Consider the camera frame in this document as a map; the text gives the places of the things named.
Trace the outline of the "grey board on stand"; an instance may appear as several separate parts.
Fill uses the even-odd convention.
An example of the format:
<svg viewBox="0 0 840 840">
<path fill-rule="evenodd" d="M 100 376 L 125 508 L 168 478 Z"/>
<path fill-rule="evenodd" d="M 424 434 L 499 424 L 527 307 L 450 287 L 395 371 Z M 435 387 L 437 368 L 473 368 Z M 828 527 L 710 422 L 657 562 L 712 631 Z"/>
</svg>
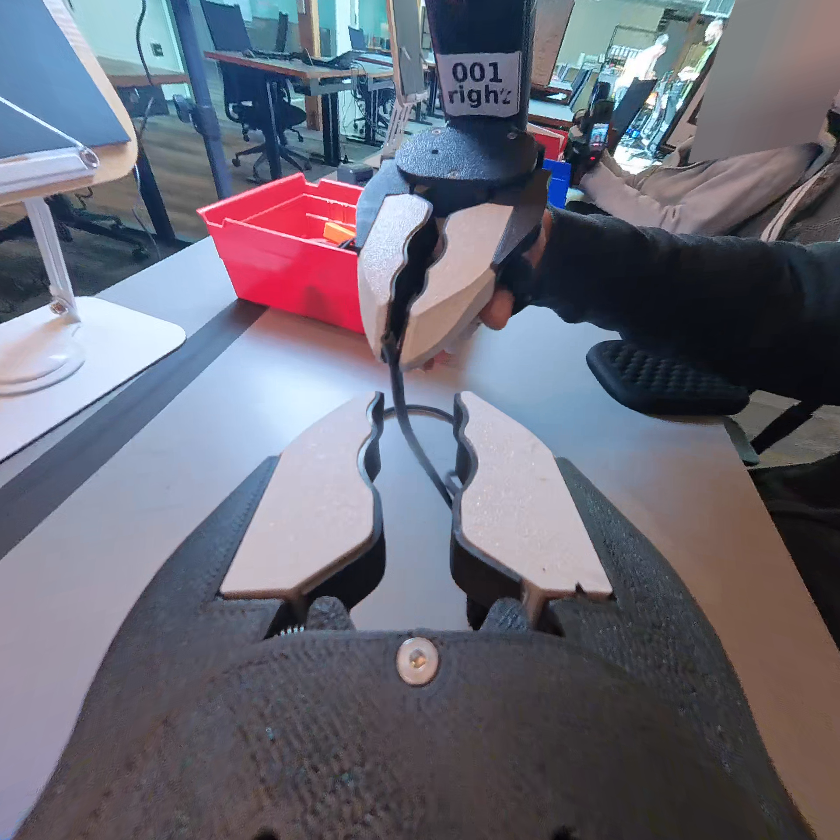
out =
<svg viewBox="0 0 840 840">
<path fill-rule="evenodd" d="M 381 162 L 394 159 L 406 126 L 428 101 L 426 57 L 423 48 L 425 2 L 386 1 L 392 52 L 395 101 L 381 151 Z"/>
</svg>

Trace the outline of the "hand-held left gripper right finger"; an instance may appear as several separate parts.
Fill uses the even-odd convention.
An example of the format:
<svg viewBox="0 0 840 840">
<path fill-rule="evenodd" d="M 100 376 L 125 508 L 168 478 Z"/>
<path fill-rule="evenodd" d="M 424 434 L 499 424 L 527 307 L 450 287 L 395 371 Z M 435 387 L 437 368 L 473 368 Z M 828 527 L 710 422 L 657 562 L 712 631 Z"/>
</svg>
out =
<svg viewBox="0 0 840 840">
<path fill-rule="evenodd" d="M 501 599 L 531 624 L 566 597 L 613 599 L 614 589 L 550 448 L 473 392 L 454 402 L 459 487 L 452 507 L 451 575 L 468 615 Z"/>
</svg>

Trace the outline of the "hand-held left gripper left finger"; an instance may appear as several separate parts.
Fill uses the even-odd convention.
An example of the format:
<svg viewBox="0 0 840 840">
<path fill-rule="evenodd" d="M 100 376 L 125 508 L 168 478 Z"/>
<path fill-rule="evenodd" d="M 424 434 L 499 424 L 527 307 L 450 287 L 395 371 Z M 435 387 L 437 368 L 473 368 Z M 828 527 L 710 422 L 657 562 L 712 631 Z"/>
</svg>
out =
<svg viewBox="0 0 840 840">
<path fill-rule="evenodd" d="M 286 446 L 220 584 L 223 598 L 360 602 L 378 585 L 384 403 L 382 392 L 365 392 Z"/>
</svg>

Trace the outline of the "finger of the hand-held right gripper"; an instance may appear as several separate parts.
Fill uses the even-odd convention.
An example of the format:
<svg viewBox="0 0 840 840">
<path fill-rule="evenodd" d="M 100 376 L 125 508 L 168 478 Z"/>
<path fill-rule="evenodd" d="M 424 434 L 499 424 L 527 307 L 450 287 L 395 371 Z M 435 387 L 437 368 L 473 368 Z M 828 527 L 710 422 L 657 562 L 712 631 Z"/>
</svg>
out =
<svg viewBox="0 0 840 840">
<path fill-rule="evenodd" d="M 395 354 L 410 304 L 435 246 L 433 205 L 417 194 L 385 196 L 360 247 L 358 288 L 365 337 L 378 361 Z"/>
<path fill-rule="evenodd" d="M 401 369 L 420 368 L 449 347 L 488 303 L 496 283 L 494 259 L 512 213 L 511 205 L 477 205 L 446 219 L 442 252 L 407 310 Z"/>
</svg>

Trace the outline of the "person's right hand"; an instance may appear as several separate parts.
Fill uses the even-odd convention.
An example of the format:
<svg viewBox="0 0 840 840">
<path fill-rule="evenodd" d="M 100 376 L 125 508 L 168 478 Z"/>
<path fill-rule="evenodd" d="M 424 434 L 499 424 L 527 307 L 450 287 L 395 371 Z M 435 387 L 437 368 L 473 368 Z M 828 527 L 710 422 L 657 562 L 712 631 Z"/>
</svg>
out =
<svg viewBox="0 0 840 840">
<path fill-rule="evenodd" d="M 568 216 L 559 208 L 546 208 L 531 246 L 502 268 L 490 300 L 478 316 L 483 326 L 499 331 L 530 306 L 560 314 L 568 297 L 568 281 L 562 278 L 570 235 Z"/>
</svg>

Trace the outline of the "black light stand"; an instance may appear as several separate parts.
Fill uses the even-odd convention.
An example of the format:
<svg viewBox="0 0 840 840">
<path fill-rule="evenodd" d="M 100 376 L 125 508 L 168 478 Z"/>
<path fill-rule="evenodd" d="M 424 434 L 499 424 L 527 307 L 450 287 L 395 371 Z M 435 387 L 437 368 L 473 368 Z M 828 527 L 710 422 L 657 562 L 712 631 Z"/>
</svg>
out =
<svg viewBox="0 0 840 840">
<path fill-rule="evenodd" d="M 224 153 L 221 128 L 207 84 L 204 56 L 198 43 L 193 11 L 188 1 L 169 1 L 168 4 L 195 100 L 197 131 L 203 138 L 217 198 L 223 200 L 233 195 L 233 182 Z"/>
</svg>

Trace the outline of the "wooden office desk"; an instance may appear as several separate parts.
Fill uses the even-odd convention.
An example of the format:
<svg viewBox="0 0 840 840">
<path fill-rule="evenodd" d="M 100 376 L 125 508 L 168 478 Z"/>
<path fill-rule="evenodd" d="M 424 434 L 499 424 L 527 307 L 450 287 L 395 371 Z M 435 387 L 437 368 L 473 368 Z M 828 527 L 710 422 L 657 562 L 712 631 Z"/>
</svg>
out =
<svg viewBox="0 0 840 840">
<path fill-rule="evenodd" d="M 339 94 L 356 92 L 358 79 L 365 82 L 367 90 L 363 97 L 364 143 L 381 145 L 376 132 L 379 124 L 379 100 L 383 91 L 393 91 L 394 69 L 390 62 L 372 56 L 344 56 L 343 66 L 309 65 L 302 59 L 280 59 L 276 57 L 244 54 L 235 51 L 205 51 L 204 56 L 223 65 L 246 67 L 258 72 L 268 82 L 274 77 L 283 77 L 309 102 L 320 100 L 322 159 L 325 165 L 338 167 L 342 161 L 340 142 L 342 139 Z"/>
</svg>

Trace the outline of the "black office chair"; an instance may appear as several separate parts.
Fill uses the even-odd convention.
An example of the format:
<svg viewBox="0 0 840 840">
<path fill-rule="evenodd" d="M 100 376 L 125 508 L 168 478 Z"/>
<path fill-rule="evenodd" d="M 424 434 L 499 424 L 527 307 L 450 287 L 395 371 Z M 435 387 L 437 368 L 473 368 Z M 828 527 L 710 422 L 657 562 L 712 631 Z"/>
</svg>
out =
<svg viewBox="0 0 840 840">
<path fill-rule="evenodd" d="M 257 69 L 229 62 L 219 62 L 218 68 L 223 83 L 224 111 L 227 119 L 238 124 L 245 141 L 250 133 L 259 131 L 266 140 L 273 134 L 276 140 L 275 153 L 269 153 L 265 143 L 241 150 L 231 160 L 239 168 L 242 159 L 256 155 L 250 181 L 255 184 L 265 180 L 258 173 L 260 163 L 276 165 L 281 172 L 280 161 L 286 161 L 299 172 L 309 172 L 312 165 L 302 152 L 289 149 L 287 132 L 293 132 L 299 142 L 303 141 L 299 127 L 307 121 L 304 109 L 292 103 L 291 86 L 285 77 L 270 80 Z"/>
</svg>

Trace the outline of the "person's right forearm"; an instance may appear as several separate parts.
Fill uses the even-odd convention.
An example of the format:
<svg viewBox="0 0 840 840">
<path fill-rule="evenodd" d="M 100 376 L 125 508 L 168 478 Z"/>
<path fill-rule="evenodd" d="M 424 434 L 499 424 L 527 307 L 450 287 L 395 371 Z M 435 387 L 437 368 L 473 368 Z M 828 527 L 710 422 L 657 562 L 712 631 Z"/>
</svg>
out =
<svg viewBox="0 0 840 840">
<path fill-rule="evenodd" d="M 839 245 L 678 236 L 556 212 L 557 310 L 733 384 L 838 405 Z"/>
</svg>

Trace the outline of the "white board stand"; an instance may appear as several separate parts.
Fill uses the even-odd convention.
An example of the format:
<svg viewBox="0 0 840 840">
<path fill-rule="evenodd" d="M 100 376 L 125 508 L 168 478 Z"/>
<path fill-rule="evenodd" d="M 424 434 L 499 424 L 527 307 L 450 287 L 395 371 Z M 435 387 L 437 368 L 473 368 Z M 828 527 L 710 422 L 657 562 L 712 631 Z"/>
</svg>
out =
<svg viewBox="0 0 840 840">
<path fill-rule="evenodd" d="M 25 198 L 49 303 L 1 325 L 1 460 L 5 461 L 179 349 L 184 329 L 98 297 L 77 297 L 46 188 L 95 175 L 84 143 L 2 98 L 2 198 Z"/>
</svg>

